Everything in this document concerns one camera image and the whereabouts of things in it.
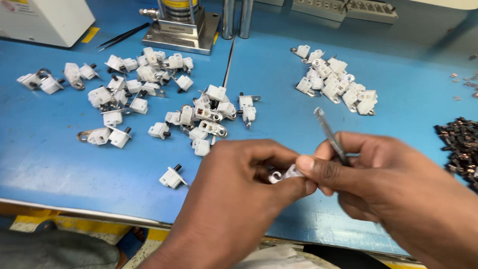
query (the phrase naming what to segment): metal rod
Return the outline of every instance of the metal rod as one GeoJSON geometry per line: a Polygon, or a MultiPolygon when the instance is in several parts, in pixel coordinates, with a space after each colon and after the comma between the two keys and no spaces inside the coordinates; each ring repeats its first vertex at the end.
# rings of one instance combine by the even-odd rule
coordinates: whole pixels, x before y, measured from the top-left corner
{"type": "Polygon", "coordinates": [[[161,3],[161,1],[162,0],[158,0],[159,16],[160,16],[161,20],[164,20],[165,13],[164,13],[164,9],[163,9],[163,3],[161,3]]]}
{"type": "Polygon", "coordinates": [[[194,24],[194,7],[193,7],[193,0],[189,0],[189,12],[191,13],[191,24],[194,24]]]}
{"type": "Polygon", "coordinates": [[[249,38],[250,34],[250,21],[252,19],[252,7],[254,0],[243,0],[242,10],[240,13],[240,25],[239,25],[239,37],[249,38]]]}
{"type": "Polygon", "coordinates": [[[231,39],[234,36],[234,9],[236,0],[222,1],[222,38],[231,39]]]}

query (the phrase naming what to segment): hand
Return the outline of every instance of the hand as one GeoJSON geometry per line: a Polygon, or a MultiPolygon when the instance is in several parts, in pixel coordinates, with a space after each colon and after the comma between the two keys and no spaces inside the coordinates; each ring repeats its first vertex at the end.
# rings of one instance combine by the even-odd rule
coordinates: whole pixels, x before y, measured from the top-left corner
{"type": "Polygon", "coordinates": [[[339,132],[352,168],[335,161],[331,144],[296,166],[352,218],[382,224],[429,269],[478,268],[478,197],[446,171],[397,139],[339,132]]]}
{"type": "Polygon", "coordinates": [[[272,140],[217,142],[167,239],[143,268],[219,269],[241,261],[284,207],[317,189],[303,177],[263,184],[267,167],[288,169],[298,156],[272,140]]]}

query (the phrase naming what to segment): blue workbench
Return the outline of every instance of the blue workbench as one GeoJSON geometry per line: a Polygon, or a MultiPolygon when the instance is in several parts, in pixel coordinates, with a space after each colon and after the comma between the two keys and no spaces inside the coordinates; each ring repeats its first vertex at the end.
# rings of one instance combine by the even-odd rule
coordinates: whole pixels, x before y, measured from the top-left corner
{"type": "MultiPolygon", "coordinates": [[[[183,53],[194,60],[193,86],[188,93],[177,94],[172,83],[165,87],[168,98],[147,98],[146,115],[125,116],[119,129],[130,126],[133,139],[123,149],[83,144],[76,140],[78,132],[102,127],[102,116],[91,107],[87,93],[109,80],[103,62],[110,54],[122,58],[139,55],[145,30],[101,53],[94,47],[147,22],[138,15],[138,9],[152,7],[154,1],[88,3],[97,19],[94,26],[101,28],[89,43],[61,49],[0,40],[0,198],[172,223],[187,188],[167,188],[158,178],[167,166],[180,163],[181,175],[190,183],[201,158],[194,155],[189,138],[177,128],[172,128],[172,136],[164,141],[150,137],[147,130],[162,122],[166,112],[191,103],[199,95],[196,90],[209,84],[222,85],[232,40],[218,38],[211,56],[183,53]],[[86,81],[84,91],[66,87],[52,95],[31,92],[15,81],[43,67],[61,77],[65,62],[95,62],[105,81],[86,81]]],[[[337,24],[290,11],[290,1],[282,8],[256,3],[250,38],[235,39],[227,95],[234,100],[242,91],[261,95],[262,100],[255,103],[257,118],[250,131],[241,120],[223,121],[227,139],[268,137],[310,154],[325,138],[312,115],[315,107],[322,106],[336,131],[393,135],[438,164],[445,163],[447,154],[439,150],[442,142],[432,126],[458,116],[476,119],[478,100],[471,97],[473,90],[451,82],[449,77],[457,73],[465,78],[475,71],[477,62],[467,58],[478,52],[474,51],[476,21],[466,20],[466,11],[412,1],[390,4],[397,7],[400,17],[393,26],[353,19],[337,24]],[[307,65],[289,49],[305,44],[311,50],[326,51],[326,56],[337,54],[348,63],[347,71],[355,75],[357,83],[377,90],[376,116],[350,113],[342,103],[310,98],[294,89],[307,65]],[[463,99],[455,101],[456,95],[463,99]]],[[[208,11],[221,12],[220,2],[203,5],[208,11]]],[[[165,51],[167,56],[173,53],[165,51]]],[[[336,197],[327,198],[319,192],[285,209],[267,234],[407,254],[382,228],[351,220],[336,197]]]]}

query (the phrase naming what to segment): gray pants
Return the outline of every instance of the gray pants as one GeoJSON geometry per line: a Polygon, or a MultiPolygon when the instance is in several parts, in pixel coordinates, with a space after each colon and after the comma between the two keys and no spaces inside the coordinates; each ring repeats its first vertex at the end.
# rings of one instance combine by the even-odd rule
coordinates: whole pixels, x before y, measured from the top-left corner
{"type": "Polygon", "coordinates": [[[0,230],[0,267],[5,269],[114,269],[119,257],[116,246],[83,234],[0,230]]]}

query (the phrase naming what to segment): floor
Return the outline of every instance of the floor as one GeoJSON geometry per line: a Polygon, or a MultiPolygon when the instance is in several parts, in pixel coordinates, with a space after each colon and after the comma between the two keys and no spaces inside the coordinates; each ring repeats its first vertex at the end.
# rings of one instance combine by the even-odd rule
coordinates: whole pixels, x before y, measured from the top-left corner
{"type": "MultiPolygon", "coordinates": [[[[82,233],[97,238],[101,238],[106,242],[114,245],[122,236],[129,231],[130,226],[123,224],[112,224],[91,220],[76,219],[62,216],[45,216],[45,217],[30,217],[30,216],[16,216],[11,230],[32,232],[37,225],[45,220],[54,220],[60,230],[72,231],[82,233]]],[[[155,251],[161,243],[166,239],[168,231],[152,230],[148,233],[148,238],[145,244],[141,247],[138,253],[123,267],[124,269],[136,269],[148,255],[155,251]]],[[[423,269],[425,266],[400,261],[392,258],[375,257],[382,263],[386,264],[391,269],[423,269]]]]}

